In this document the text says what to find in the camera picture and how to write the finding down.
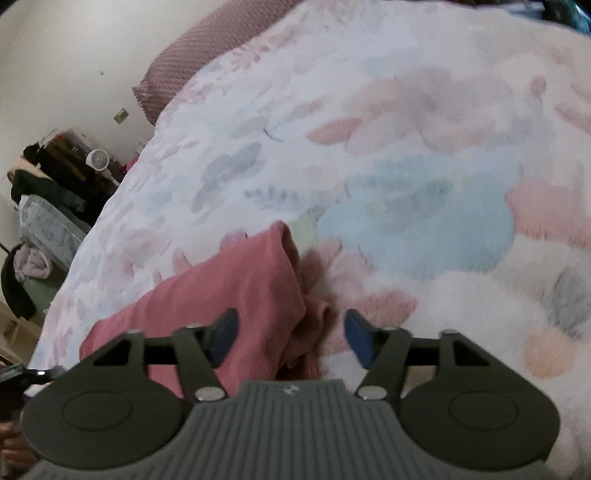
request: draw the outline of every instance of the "pink pillow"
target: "pink pillow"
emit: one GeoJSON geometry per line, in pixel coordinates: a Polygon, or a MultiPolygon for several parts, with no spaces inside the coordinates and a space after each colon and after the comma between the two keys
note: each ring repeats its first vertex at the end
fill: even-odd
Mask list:
{"type": "Polygon", "coordinates": [[[199,69],[239,47],[280,20],[302,0],[230,0],[168,46],[133,88],[148,121],[155,125],[164,107],[199,69]]]}

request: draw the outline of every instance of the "finger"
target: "finger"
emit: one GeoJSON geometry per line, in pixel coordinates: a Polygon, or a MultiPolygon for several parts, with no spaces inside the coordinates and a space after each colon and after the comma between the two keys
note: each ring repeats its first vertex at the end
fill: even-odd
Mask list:
{"type": "Polygon", "coordinates": [[[8,450],[28,450],[30,448],[29,442],[22,434],[4,440],[4,447],[8,450]]]}
{"type": "Polygon", "coordinates": [[[30,470],[31,468],[33,468],[33,466],[35,466],[36,462],[32,462],[32,463],[25,463],[25,462],[14,462],[12,460],[6,460],[6,464],[11,467],[14,468],[15,470],[30,470]]]}
{"type": "Polygon", "coordinates": [[[3,450],[2,456],[7,462],[35,463],[36,461],[30,450],[3,450]]]}
{"type": "Polygon", "coordinates": [[[12,422],[0,423],[0,440],[14,437],[17,434],[12,422]]]}

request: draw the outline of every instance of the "wall outlet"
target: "wall outlet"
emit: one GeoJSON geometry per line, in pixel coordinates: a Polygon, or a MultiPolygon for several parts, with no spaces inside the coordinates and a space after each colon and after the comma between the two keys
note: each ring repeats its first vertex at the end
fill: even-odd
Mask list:
{"type": "Polygon", "coordinates": [[[122,108],[113,118],[118,124],[122,124],[123,120],[125,120],[127,117],[129,117],[129,112],[125,108],[122,108]]]}

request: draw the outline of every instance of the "white wall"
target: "white wall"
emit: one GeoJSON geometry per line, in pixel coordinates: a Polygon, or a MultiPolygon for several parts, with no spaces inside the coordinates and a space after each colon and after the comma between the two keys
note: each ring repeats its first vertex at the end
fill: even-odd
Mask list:
{"type": "Polygon", "coordinates": [[[0,174],[55,128],[75,127],[129,160],[153,132],[131,86],[163,48],[222,3],[37,1],[0,66],[0,174]],[[121,108],[130,115],[118,125],[121,108]]]}
{"type": "Polygon", "coordinates": [[[31,7],[37,0],[19,0],[0,17],[0,68],[8,49],[22,27],[31,7]]]}

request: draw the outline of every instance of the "bed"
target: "bed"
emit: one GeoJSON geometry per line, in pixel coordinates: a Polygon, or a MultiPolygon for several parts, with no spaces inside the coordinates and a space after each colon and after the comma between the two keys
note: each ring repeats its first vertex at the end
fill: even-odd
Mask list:
{"type": "Polygon", "coordinates": [[[308,0],[195,74],[80,247],[31,366],[230,234],[274,221],[323,269],[325,378],[363,371],[342,312],[464,333],[561,414],[591,475],[591,43],[445,3],[308,0]]]}

